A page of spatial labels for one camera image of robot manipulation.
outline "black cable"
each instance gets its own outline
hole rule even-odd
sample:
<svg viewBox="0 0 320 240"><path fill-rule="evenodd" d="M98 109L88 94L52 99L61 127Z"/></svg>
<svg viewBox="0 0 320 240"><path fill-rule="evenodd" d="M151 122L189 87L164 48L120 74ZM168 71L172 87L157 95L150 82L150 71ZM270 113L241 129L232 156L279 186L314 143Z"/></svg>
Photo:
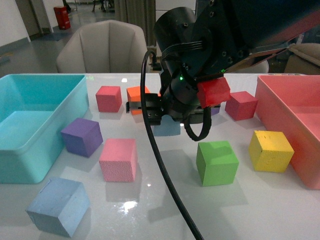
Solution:
<svg viewBox="0 0 320 240"><path fill-rule="evenodd" d="M187 119L185 121L183 121L184 124L184 129L186 131L186 133L188 134L188 136L193 140L193 141L200 141L204 138L206 138L210 132L210 128L211 128L211 107L205 107L203 109L203 124L202 124L202 129L201 132L199 134L199 136L197 136L194 131L192 130L191 126L190 126L190 116L187 117Z"/></svg>
<svg viewBox="0 0 320 240"><path fill-rule="evenodd" d="M141 68L141 80L140 80L140 94L141 94L141 109L142 109L142 116L143 116L143 120L144 120L144 125L145 125L145 129L146 132L148 134L148 138L155 156L155 159L158 163L158 166L160 168L161 174L163 176L163 179L171 193L171 196L176 204L176 206L178 207L180 213L182 214L186 224L189 226L194 238L196 240L203 240L204 238L202 237L201 233L199 232L197 226L195 225L194 221L192 220L191 216L189 215L186 207L184 206L183 202L181 201L174 184L172 183L170 176L167 172L166 166L162 160L159 148L157 146L154 134L152 132L150 123L149 123L149 118L148 118L148 113L147 113L147 106L146 106L146 91L145 91L145 86L146 86L146 68L147 68L147 61L148 58L150 56L150 54L152 54L153 58L156 58L156 54L149 50L146 52L146 54L144 55L143 58L143 62L142 62L142 68Z"/></svg>
<svg viewBox="0 0 320 240"><path fill-rule="evenodd" d="M189 52L194 50L203 50L203 49L204 49L204 43L202 41L177 43L167 47L162 52L162 60L173 60L172 58L180 58L177 56L172 56L171 54L184 53L184 52Z"/></svg>

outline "orange cube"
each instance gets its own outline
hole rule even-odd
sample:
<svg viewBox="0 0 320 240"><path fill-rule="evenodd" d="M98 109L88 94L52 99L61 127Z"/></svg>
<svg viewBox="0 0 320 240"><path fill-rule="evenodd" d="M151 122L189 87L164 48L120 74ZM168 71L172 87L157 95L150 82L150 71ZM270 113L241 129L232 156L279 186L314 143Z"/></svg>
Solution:
<svg viewBox="0 0 320 240"><path fill-rule="evenodd" d="M145 87L145 93L149 94L150 91L147 87ZM128 102L140 102L141 101L141 93L140 86L128 87L126 89L126 95L128 98ZM142 114L142 110L131 110L132 115Z"/></svg>

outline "floor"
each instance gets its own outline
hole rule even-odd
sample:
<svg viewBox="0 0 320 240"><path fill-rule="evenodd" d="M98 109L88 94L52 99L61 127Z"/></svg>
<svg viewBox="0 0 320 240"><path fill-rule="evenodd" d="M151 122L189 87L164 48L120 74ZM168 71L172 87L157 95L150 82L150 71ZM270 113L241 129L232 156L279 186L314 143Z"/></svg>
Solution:
<svg viewBox="0 0 320 240"><path fill-rule="evenodd" d="M61 40L45 40L46 36L43 36L5 53L5 61L0 62L0 78L8 74L57 73L57 56L72 33L83 25L115 18L114 12L102 12L98 4L94 12L92 9L92 4L77 5L77 11L73 10L69 14L71 28L54 32L67 35Z"/></svg>

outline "light blue cube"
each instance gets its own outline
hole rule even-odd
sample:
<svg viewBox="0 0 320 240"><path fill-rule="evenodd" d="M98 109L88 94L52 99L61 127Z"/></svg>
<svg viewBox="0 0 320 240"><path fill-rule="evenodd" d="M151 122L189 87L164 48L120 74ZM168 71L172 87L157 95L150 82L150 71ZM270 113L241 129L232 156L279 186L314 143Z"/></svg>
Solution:
<svg viewBox="0 0 320 240"><path fill-rule="evenodd" d="M162 116L161 125L153 126L153 135L155 137L177 136L180 134L180 122L174 121L169 115Z"/></svg>
<svg viewBox="0 0 320 240"><path fill-rule="evenodd" d="M26 212L39 230L71 238L89 206L82 182L55 177Z"/></svg>

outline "white table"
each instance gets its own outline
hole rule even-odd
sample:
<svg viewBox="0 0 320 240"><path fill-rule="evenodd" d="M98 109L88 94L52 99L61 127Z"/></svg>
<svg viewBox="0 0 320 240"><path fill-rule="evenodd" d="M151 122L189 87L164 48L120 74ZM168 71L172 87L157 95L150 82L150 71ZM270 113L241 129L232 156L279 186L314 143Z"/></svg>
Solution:
<svg viewBox="0 0 320 240"><path fill-rule="evenodd" d="M257 75L226 74L232 92L255 94ZM104 144L90 157L64 149L39 184L0 184L1 240L62 240L39 231L25 212L50 177L84 184L91 206L73 240L192 240L153 155L141 115L125 113L126 88L138 86L140 74L88 74L90 108L84 116L98 121L103 139L136 138L138 164L133 183L104 182L99 156ZM123 104L118 113L99 113L95 93L100 86L121 86ZM157 93L158 74L147 75L146 85ZM229 141L239 160L233 184L201 187L196 168L198 144L181 135L156 137L171 179L206 240L318 240L320 191L304 187L291 166L285 173L255 172L248 146L254 130L264 130L257 117L233 121L224 111L212 117L203 142ZM201 125L193 126L200 131Z"/></svg>

